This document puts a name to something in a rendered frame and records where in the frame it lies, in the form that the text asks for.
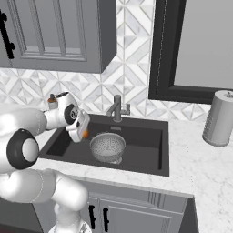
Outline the dark grey sink faucet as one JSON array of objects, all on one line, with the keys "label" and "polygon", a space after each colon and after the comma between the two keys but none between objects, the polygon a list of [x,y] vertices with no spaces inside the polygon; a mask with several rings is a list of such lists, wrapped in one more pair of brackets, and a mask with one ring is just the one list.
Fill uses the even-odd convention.
[{"label": "dark grey sink faucet", "polygon": [[121,95],[114,96],[114,104],[107,110],[106,115],[108,117],[114,117],[115,122],[122,121],[122,115],[130,115],[130,105],[127,104],[126,109],[121,108]]}]

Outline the black framed window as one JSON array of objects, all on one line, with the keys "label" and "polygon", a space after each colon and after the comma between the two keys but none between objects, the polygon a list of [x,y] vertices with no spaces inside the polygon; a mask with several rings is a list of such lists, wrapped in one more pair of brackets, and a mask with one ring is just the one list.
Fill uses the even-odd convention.
[{"label": "black framed window", "polygon": [[210,104],[233,92],[233,0],[156,0],[148,98]]}]

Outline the grey metal colander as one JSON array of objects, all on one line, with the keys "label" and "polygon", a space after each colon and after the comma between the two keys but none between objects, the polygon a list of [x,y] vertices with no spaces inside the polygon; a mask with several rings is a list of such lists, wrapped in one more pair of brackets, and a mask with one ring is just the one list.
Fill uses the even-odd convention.
[{"label": "grey metal colander", "polygon": [[90,141],[92,155],[101,162],[113,163],[118,161],[123,156],[125,147],[125,139],[115,133],[101,133]]}]

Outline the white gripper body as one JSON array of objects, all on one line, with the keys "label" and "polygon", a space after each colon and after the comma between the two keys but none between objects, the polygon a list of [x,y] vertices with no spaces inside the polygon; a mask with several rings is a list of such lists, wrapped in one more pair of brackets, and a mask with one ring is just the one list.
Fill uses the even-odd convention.
[{"label": "white gripper body", "polygon": [[80,111],[74,124],[66,127],[66,131],[73,142],[78,143],[82,140],[84,132],[87,130],[89,121],[89,114],[86,111]]}]

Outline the grey base cupboard door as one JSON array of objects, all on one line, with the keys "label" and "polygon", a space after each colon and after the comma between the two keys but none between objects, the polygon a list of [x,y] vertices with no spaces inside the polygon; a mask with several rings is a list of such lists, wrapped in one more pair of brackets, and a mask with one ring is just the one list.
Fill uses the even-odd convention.
[{"label": "grey base cupboard door", "polygon": [[100,207],[108,208],[108,232],[104,233],[178,233],[182,214],[139,204],[101,199]]},{"label": "grey base cupboard door", "polygon": [[[91,228],[91,224],[90,224],[90,218],[89,218],[89,210],[88,207],[89,205],[93,205],[95,206],[94,209],[94,215],[96,218],[96,228],[92,229]],[[81,216],[82,219],[89,225],[89,227],[91,228],[93,233],[101,233],[100,232],[100,226],[99,226],[99,211],[98,211],[98,203],[97,203],[97,199],[96,198],[89,198],[85,207],[81,210]]]}]

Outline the grey wall cupboard door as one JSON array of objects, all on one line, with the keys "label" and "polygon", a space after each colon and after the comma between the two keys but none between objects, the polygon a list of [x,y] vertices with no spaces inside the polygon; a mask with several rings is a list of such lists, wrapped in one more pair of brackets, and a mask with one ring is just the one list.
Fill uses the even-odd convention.
[{"label": "grey wall cupboard door", "polygon": [[0,67],[101,74],[117,54],[117,0],[0,0]]}]

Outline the small brown topped bottle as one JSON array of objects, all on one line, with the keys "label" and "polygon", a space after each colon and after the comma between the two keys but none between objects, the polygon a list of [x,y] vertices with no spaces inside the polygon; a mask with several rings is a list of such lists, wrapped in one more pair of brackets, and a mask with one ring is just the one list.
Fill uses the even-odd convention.
[{"label": "small brown topped bottle", "polygon": [[58,107],[58,102],[56,101],[55,95],[51,94],[47,99],[48,107],[50,110],[56,109]]}]

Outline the grey paper towel roll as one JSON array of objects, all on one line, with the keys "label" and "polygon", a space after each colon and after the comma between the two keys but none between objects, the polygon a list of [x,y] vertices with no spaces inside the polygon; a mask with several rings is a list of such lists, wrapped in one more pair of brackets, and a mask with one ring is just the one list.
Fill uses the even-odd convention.
[{"label": "grey paper towel roll", "polygon": [[214,147],[225,147],[233,131],[233,91],[215,93],[202,138]]}]

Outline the black kitchen sink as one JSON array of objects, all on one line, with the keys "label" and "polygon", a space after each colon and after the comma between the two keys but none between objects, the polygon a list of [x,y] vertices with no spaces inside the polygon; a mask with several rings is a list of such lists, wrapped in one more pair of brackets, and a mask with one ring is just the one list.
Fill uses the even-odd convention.
[{"label": "black kitchen sink", "polygon": [[[89,137],[74,143],[64,128],[48,139],[40,157],[57,161],[108,167],[163,177],[169,176],[168,122],[123,117],[116,123],[110,116],[90,114]],[[97,161],[89,143],[98,133],[111,132],[122,136],[126,148],[120,164]]]}]

